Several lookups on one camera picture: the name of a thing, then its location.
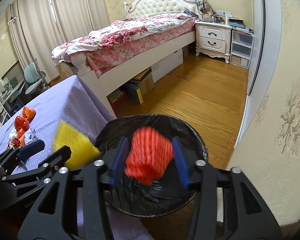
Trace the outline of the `blue box under bed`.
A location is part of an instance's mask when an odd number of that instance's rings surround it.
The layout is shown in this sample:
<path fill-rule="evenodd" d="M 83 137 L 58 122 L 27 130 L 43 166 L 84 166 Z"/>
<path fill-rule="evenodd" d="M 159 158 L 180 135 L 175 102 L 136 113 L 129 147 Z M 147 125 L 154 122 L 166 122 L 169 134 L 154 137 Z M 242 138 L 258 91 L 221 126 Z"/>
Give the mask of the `blue box under bed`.
<path fill-rule="evenodd" d="M 128 82 L 125 84 L 127 93 L 132 96 L 139 104 L 143 103 L 141 89 L 134 83 Z"/>

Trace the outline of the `light blue desk chair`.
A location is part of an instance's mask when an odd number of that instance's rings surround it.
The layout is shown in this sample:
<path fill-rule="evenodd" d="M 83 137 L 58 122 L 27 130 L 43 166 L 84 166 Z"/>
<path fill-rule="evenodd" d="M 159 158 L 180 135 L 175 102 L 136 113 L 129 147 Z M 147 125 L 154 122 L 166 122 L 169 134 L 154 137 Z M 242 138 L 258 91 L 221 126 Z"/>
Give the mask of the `light blue desk chair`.
<path fill-rule="evenodd" d="M 30 85 L 25 92 L 26 95 L 33 93 L 41 94 L 50 88 L 45 81 L 46 73 L 37 67 L 37 59 L 25 67 L 24 77 L 26 82 Z"/>

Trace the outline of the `white sliding wardrobe door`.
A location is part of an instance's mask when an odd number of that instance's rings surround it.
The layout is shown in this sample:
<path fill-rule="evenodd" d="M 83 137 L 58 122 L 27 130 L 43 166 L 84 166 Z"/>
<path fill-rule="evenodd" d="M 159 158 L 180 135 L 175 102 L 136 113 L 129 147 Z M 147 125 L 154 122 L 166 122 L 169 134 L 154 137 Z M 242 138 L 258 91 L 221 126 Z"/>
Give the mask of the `white sliding wardrobe door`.
<path fill-rule="evenodd" d="M 253 119 L 260 116 L 271 82 L 282 32 L 281 0 L 253 0 L 254 47 L 248 72 L 247 97 L 236 143 Z"/>

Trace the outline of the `white nightstand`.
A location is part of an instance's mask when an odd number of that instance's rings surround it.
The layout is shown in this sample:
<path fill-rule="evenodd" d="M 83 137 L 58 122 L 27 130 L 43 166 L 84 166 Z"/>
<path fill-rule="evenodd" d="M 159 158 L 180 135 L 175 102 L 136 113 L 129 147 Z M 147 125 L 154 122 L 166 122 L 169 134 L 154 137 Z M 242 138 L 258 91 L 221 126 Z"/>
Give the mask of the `white nightstand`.
<path fill-rule="evenodd" d="M 229 64 L 232 27 L 223 23 L 196 21 L 196 56 L 224 58 Z"/>

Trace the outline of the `purple bed cover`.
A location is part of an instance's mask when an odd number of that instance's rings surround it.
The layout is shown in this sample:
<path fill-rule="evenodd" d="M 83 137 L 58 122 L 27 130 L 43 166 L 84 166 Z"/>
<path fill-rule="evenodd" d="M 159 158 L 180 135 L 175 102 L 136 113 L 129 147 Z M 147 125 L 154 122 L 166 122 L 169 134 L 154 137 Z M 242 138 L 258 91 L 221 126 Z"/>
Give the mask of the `purple bed cover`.
<path fill-rule="evenodd" d="M 112 115 L 92 90 L 77 76 L 72 76 L 40 94 L 27 107 L 36 111 L 30 123 L 38 139 L 45 143 L 45 148 L 28 159 L 24 166 L 14 173 L 29 171 L 53 152 L 56 129 L 61 120 L 85 134 L 94 142 L 101 129 L 116 118 Z M 14 128 L 16 116 L 22 115 L 22 109 L 13 115 L 0 128 L 0 154 L 8 145 L 8 136 Z M 107 212 L 114 239 L 153 239 L 140 220 L 114 210 L 107 204 Z"/>

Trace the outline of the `orange plastic bag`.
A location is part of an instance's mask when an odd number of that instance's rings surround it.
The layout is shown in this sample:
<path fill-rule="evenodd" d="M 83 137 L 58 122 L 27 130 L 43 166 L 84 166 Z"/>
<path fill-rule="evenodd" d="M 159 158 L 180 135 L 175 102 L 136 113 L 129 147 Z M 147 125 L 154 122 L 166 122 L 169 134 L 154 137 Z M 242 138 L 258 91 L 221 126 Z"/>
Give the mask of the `orange plastic bag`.
<path fill-rule="evenodd" d="M 31 109 L 29 107 L 24 106 L 22 111 L 23 118 L 26 118 L 31 122 L 34 117 L 36 116 L 36 111 L 34 109 Z"/>

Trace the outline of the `plastic drawer unit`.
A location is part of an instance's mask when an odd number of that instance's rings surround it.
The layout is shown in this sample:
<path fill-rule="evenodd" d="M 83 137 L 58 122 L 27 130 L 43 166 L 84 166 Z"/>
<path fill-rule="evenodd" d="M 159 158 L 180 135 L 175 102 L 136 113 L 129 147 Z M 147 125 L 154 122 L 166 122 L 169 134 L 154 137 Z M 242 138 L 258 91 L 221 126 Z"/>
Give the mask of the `plastic drawer unit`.
<path fill-rule="evenodd" d="M 230 63 L 249 69 L 253 53 L 254 35 L 241 28 L 233 28 L 231 33 Z"/>

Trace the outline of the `cardboard box under bed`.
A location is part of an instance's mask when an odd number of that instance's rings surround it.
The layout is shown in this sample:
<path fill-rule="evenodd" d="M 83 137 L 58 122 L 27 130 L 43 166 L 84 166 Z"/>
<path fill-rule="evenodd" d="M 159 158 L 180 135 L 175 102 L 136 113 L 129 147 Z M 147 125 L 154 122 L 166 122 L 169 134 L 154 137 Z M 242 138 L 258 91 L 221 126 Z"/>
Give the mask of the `cardboard box under bed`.
<path fill-rule="evenodd" d="M 130 82 L 136 84 L 140 88 L 142 96 L 147 94 L 151 89 L 154 88 L 151 67 L 134 76 Z"/>

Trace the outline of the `black lined trash bin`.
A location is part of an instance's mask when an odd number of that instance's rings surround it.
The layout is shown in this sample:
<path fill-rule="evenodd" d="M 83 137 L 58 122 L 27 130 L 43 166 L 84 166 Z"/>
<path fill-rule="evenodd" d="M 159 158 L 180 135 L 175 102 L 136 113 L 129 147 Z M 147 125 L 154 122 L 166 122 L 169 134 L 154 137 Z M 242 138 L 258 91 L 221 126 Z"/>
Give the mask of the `black lined trash bin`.
<path fill-rule="evenodd" d="M 102 128 L 94 145 L 102 154 L 129 141 L 129 154 L 118 184 L 104 197 L 113 208 L 135 217 L 161 217 L 187 205 L 194 191 L 183 187 L 172 152 L 172 139 L 208 160 L 200 134 L 187 122 L 169 115 L 144 114 L 114 119 Z"/>

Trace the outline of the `white bed frame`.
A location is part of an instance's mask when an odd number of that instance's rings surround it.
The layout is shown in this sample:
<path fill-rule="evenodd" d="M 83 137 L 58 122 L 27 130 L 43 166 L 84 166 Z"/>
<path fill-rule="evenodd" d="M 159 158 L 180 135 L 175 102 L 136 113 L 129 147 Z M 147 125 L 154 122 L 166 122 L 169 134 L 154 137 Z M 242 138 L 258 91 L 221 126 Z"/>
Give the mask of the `white bed frame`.
<path fill-rule="evenodd" d="M 135 0 L 130 4 L 124 3 L 127 18 L 125 21 L 173 12 L 186 13 L 196 18 L 196 3 L 197 0 Z M 100 77 L 97 77 L 96 73 L 88 66 L 85 62 L 87 57 L 82 53 L 72 56 L 70 63 L 60 62 L 55 63 L 55 65 L 59 70 L 64 70 L 66 75 L 75 74 L 83 80 L 107 110 L 113 114 L 114 111 L 107 98 L 111 92 L 153 64 L 194 42 L 195 38 L 196 35 L 193 29 L 184 35 L 140 53 L 116 67 L 110 68 Z"/>

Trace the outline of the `white printed wrapper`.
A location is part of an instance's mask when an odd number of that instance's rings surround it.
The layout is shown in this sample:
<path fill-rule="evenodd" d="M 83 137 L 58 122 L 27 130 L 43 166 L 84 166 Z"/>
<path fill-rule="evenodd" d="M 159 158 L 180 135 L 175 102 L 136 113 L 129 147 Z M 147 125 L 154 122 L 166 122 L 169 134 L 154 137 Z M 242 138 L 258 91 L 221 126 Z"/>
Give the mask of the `white printed wrapper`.
<path fill-rule="evenodd" d="M 14 128 L 9 133 L 7 149 L 25 147 L 37 140 L 38 137 L 36 136 L 36 131 L 34 129 L 29 128 L 25 133 L 23 133 L 22 129 L 17 132 L 17 130 Z"/>

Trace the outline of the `yellow mesh scrubber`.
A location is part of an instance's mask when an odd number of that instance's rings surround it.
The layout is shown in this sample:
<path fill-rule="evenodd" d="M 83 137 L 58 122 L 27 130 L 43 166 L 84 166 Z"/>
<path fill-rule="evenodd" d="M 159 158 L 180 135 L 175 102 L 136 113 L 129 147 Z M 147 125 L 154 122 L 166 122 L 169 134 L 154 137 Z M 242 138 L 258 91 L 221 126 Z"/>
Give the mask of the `yellow mesh scrubber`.
<path fill-rule="evenodd" d="M 99 149 L 85 134 L 61 121 L 56 130 L 53 150 L 56 151 L 63 146 L 68 146 L 71 150 L 70 158 L 65 162 L 66 167 L 70 170 L 82 168 L 97 160 L 101 155 Z"/>

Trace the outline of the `study desk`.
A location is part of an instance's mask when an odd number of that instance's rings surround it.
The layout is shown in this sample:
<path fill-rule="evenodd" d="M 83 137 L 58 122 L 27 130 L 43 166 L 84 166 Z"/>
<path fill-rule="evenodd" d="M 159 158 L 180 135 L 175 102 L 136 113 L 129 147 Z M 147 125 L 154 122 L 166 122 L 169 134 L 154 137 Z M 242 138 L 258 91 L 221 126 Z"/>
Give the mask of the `study desk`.
<path fill-rule="evenodd" d="M 24 105 L 20 96 L 25 88 L 26 82 L 22 79 L 15 87 L 8 82 L 5 85 L 0 82 L 0 112 L 4 113 L 11 117 L 12 108 L 14 105 L 17 105 L 19 109 Z"/>

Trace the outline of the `red mesh scrubber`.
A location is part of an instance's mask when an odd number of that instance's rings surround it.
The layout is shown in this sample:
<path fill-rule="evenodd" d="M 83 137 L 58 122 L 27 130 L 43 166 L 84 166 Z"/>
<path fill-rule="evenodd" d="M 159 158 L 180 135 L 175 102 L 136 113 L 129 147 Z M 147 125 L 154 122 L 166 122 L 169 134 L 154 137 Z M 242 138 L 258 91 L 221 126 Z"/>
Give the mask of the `red mesh scrubber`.
<path fill-rule="evenodd" d="M 172 142 L 151 127 L 137 129 L 126 159 L 125 175 L 143 185 L 163 177 L 173 160 Z"/>

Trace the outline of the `red plastic bag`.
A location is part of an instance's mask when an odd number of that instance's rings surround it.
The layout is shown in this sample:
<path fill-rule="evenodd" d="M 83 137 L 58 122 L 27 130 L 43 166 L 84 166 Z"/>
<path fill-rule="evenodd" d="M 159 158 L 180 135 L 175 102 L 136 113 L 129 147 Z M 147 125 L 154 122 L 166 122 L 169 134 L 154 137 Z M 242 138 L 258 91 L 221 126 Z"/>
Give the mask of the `red plastic bag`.
<path fill-rule="evenodd" d="M 14 120 L 14 127 L 17 132 L 17 139 L 20 139 L 30 127 L 28 118 L 17 116 Z"/>

